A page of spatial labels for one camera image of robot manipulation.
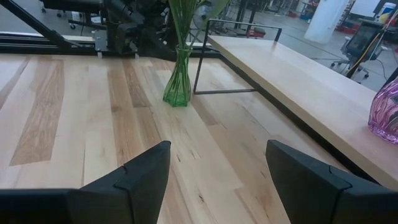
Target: office chair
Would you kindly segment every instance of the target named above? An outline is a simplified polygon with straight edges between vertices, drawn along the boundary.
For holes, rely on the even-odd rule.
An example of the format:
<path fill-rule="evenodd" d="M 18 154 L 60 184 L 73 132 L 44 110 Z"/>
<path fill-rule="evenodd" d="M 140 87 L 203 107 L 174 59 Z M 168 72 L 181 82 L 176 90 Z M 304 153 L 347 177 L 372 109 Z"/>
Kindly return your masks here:
<path fill-rule="evenodd" d="M 362 22 L 361 26 L 355 32 L 352 38 L 345 37 L 346 42 L 340 49 L 343 55 L 345 55 L 348 58 L 348 60 L 334 61 L 330 65 L 330 67 L 333 68 L 336 63 L 338 65 L 341 65 L 343 63 L 343 64 L 348 64 L 348 68 L 351 68 L 351 66 L 355 64 L 357 59 L 359 59 L 362 56 L 363 52 L 367 49 L 368 45 L 372 42 L 373 38 L 377 35 L 377 33 L 380 32 L 381 29 L 382 25 Z M 379 40 L 380 38 L 374 41 L 373 46 L 371 46 L 371 48 L 365 55 L 365 58 L 362 60 L 362 63 L 368 60 L 376 60 L 383 50 L 387 50 L 387 47 L 382 46 Z M 364 71 L 366 73 L 364 78 L 369 77 L 369 71 L 366 70 L 361 65 L 359 65 L 357 71 L 358 72 Z"/>

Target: concrete floor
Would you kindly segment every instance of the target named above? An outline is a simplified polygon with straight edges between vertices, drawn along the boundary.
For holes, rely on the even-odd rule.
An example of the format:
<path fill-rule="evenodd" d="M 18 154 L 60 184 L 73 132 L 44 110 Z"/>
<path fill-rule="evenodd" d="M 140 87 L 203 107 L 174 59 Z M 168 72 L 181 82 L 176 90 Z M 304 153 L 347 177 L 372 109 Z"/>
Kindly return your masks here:
<path fill-rule="evenodd" d="M 77 26 L 72 30 L 68 24 L 68 16 L 57 17 L 57 11 L 47 9 L 47 13 L 41 12 L 40 3 L 38 0 L 15 0 L 21 7 L 30 12 L 36 19 L 43 22 L 51 29 L 57 30 L 64 35 L 80 35 L 81 26 Z M 244 21 L 248 21 L 250 11 L 246 10 Z M 279 42 L 294 49 L 295 51 L 312 58 L 320 64 L 329 67 L 333 60 L 346 59 L 341 53 L 340 48 L 345 42 L 346 34 L 341 32 L 334 32 L 330 42 L 326 45 L 317 44 L 304 39 L 305 31 L 308 24 L 299 18 L 291 18 L 287 16 L 275 15 L 274 13 L 257 12 L 254 18 L 256 24 L 264 24 L 267 26 L 276 26 L 283 28 L 282 35 Z M 11 14 L 5 8 L 0 6 L 0 31 L 13 32 L 34 32 L 34 30 L 19 20 L 16 16 Z M 267 39 L 273 39 L 276 35 L 275 30 L 266 30 Z M 91 35 L 91 29 L 85 27 L 83 35 Z M 394 58 L 392 50 L 382 52 L 379 56 L 385 68 L 386 78 L 397 68 L 397 61 Z M 386 78 L 383 76 L 382 65 L 378 61 L 365 62 L 362 64 L 370 71 L 370 76 L 366 80 L 362 80 L 364 73 L 356 72 L 353 80 L 361 82 L 362 85 L 378 91 L 384 84 Z M 346 66 L 335 67 L 334 69 L 339 73 L 346 72 Z"/>

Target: red object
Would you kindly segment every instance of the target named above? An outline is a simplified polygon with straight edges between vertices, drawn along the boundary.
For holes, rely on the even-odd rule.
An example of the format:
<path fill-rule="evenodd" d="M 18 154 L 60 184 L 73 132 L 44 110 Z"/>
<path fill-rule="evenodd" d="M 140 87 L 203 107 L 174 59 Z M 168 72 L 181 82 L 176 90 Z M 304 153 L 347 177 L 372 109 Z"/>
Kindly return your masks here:
<path fill-rule="evenodd" d="M 296 17 L 297 17 L 297 14 L 294 13 L 294 12 L 292 12 L 292 11 L 289 11 L 289 12 L 287 13 L 287 16 L 289 16 L 289 17 L 291 17 L 291 18 L 296 18 Z"/>
<path fill-rule="evenodd" d="M 257 37 L 263 38 L 263 37 L 265 36 L 265 34 L 256 32 L 256 31 L 254 31 L 254 30 L 251 29 L 251 30 L 249 30 L 249 31 L 247 32 L 246 36 L 247 36 L 247 37 L 255 37 L 255 38 L 257 38 Z"/>
<path fill-rule="evenodd" d="M 390 26 L 396 26 L 396 22 L 397 22 L 397 19 L 392 20 L 390 23 Z"/>
<path fill-rule="evenodd" d="M 356 29 L 344 27 L 343 32 L 344 32 L 345 34 L 355 34 Z"/>
<path fill-rule="evenodd" d="M 338 31 L 338 32 L 343 32 L 344 31 L 344 27 L 342 27 L 342 26 L 336 26 L 336 29 L 335 29 L 336 31 Z"/>

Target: desk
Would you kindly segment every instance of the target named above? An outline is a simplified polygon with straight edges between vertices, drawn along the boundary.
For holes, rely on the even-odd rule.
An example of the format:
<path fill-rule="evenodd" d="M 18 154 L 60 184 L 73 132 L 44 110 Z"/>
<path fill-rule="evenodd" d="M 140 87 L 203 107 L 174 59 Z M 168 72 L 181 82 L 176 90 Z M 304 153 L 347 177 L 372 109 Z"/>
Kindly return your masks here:
<path fill-rule="evenodd" d="M 208 41 L 362 170 L 398 190 L 398 146 L 367 127 L 374 91 L 277 42 Z"/>
<path fill-rule="evenodd" d="M 195 78 L 198 58 L 191 58 Z M 342 168 L 259 93 L 162 101 L 174 63 L 0 54 L 0 187 L 78 188 L 161 140 L 171 168 L 159 223 L 288 223 L 264 150 L 278 139 Z M 200 86 L 248 84 L 206 58 Z"/>

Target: floor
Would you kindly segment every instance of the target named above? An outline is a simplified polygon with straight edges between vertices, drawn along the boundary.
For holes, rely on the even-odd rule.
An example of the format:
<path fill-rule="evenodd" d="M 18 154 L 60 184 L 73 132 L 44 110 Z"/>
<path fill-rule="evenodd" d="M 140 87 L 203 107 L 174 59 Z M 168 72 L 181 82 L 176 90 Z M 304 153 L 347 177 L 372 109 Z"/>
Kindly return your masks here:
<path fill-rule="evenodd" d="M 83 28 L 77 26 L 75 30 L 71 30 L 68 25 L 68 16 L 58 18 L 56 16 L 57 11 L 47 10 L 46 14 L 43 14 L 40 10 L 40 3 L 38 0 L 15 0 L 16 3 L 20 4 L 23 8 L 29 11 L 35 18 L 43 22 L 46 26 L 51 29 L 57 30 L 59 33 L 64 35 L 91 35 L 90 28 Z M 250 16 L 250 10 L 246 10 L 245 20 L 248 21 Z M 345 59 L 345 56 L 340 52 L 341 46 L 345 42 L 346 34 L 340 32 L 334 32 L 330 42 L 326 45 L 317 44 L 309 40 L 304 39 L 305 31 L 307 30 L 308 24 L 299 18 L 291 18 L 287 16 L 275 15 L 274 13 L 256 13 L 254 22 L 258 24 L 264 24 L 267 26 L 277 26 L 283 28 L 280 42 L 284 45 L 296 50 L 297 52 L 310 57 L 317 62 L 329 67 L 333 60 Z M 13 14 L 5 10 L 0 6 L 0 30 L 1 31 L 15 31 L 15 32 L 34 32 L 34 30 L 28 25 L 24 24 Z M 267 37 L 273 38 L 272 30 L 267 30 Z M 363 63 L 363 66 L 370 70 L 370 77 L 367 80 L 363 80 L 364 73 L 357 72 L 353 80 L 361 82 L 364 86 L 378 91 L 384 84 L 386 79 L 391 73 L 397 68 L 397 61 L 394 58 L 394 52 L 392 50 L 383 52 L 379 56 L 382 61 L 383 67 L 378 61 Z M 340 66 L 334 68 L 337 72 L 345 73 L 347 71 L 346 66 Z"/>
<path fill-rule="evenodd" d="M 191 80 L 198 59 L 190 61 Z M 0 188 L 79 188 L 172 142 L 158 223 L 288 223 L 265 150 L 277 139 L 341 165 L 259 93 L 162 101 L 172 62 L 0 55 Z M 198 90 L 248 88 L 206 58 Z"/>

